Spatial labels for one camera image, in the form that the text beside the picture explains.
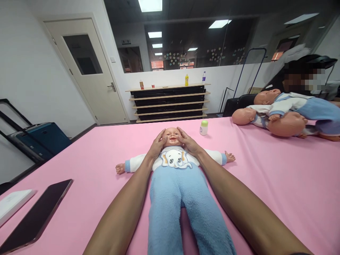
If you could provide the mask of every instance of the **bottle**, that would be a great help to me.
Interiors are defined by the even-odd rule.
[[[205,72],[203,73],[202,84],[205,84]]]
[[[199,127],[199,133],[201,135],[206,135],[208,133],[208,121],[202,120],[201,126]]]
[[[139,85],[141,86],[141,89],[144,89],[144,84],[143,84],[142,80],[139,81]]]
[[[188,76],[188,74],[185,76],[185,86],[189,86],[189,76]]]

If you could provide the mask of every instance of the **yellow bottle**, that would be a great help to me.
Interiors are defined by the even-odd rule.
[[[189,76],[185,76],[185,86],[189,86]]]

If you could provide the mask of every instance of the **green bottle cap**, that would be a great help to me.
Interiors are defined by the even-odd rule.
[[[208,126],[208,121],[207,120],[202,120],[201,126]]]

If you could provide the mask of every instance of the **baby doll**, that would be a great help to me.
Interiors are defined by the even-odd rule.
[[[308,122],[306,118],[293,112],[288,112],[281,122],[271,125],[268,116],[264,114],[268,113],[270,108],[271,106],[258,107],[257,105],[253,105],[244,109],[237,109],[233,113],[232,119],[237,125],[252,123],[260,128],[268,129],[274,135],[283,137],[296,136],[298,138],[306,138],[307,135],[317,133],[312,127],[305,128]]]
[[[254,103],[271,105],[269,120],[277,120],[288,111],[300,113],[309,120],[316,120],[319,136],[331,141],[340,141],[340,108],[313,96],[297,93],[281,93],[274,89],[256,95]]]
[[[200,254],[236,254],[221,211],[198,168],[198,160],[182,148],[178,129],[166,129],[165,136],[167,142],[152,166],[148,254],[183,254],[181,207],[187,210]],[[235,161],[232,153],[206,151],[221,165]],[[145,155],[118,164],[117,174],[135,172]]]

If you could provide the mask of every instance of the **pink table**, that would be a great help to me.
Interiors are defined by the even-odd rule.
[[[0,228],[0,244],[48,185],[72,178],[74,183],[41,238],[13,254],[82,254],[106,208],[131,176],[117,176],[115,165],[146,153],[163,128],[180,126],[202,147],[235,154],[237,161],[225,168],[255,192],[313,253],[340,254],[340,142],[276,138],[253,125],[233,125],[231,118],[209,119],[208,135],[201,136],[200,121],[94,128],[0,196],[38,190]],[[147,254],[149,208],[147,195],[127,254]],[[238,254],[252,254],[224,212],[223,216]],[[197,254],[185,215],[181,222],[185,253]]]

